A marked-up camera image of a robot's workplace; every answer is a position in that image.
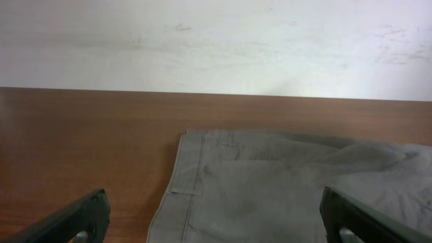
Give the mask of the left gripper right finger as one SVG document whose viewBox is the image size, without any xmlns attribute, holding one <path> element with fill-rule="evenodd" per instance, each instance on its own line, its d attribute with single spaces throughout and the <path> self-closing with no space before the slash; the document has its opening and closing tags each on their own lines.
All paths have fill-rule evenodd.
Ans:
<svg viewBox="0 0 432 243">
<path fill-rule="evenodd" d="M 431 243 L 431 238 L 370 206 L 326 187 L 320 214 L 328 243 Z"/>
</svg>

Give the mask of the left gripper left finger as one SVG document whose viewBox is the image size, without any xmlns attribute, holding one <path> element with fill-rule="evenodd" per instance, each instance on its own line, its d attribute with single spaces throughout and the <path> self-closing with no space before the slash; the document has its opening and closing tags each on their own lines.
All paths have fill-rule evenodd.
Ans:
<svg viewBox="0 0 432 243">
<path fill-rule="evenodd" d="M 106 192 L 97 189 L 4 239 L 4 242 L 102 242 L 110 224 Z"/>
</svg>

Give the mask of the grey shorts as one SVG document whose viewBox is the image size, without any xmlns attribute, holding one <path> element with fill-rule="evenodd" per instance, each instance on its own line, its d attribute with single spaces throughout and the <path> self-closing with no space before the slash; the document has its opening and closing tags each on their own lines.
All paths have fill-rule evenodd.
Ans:
<svg viewBox="0 0 432 243">
<path fill-rule="evenodd" d="M 325 187 L 431 234 L 431 148 L 275 130 L 188 130 L 149 242 L 324 242 Z"/>
</svg>

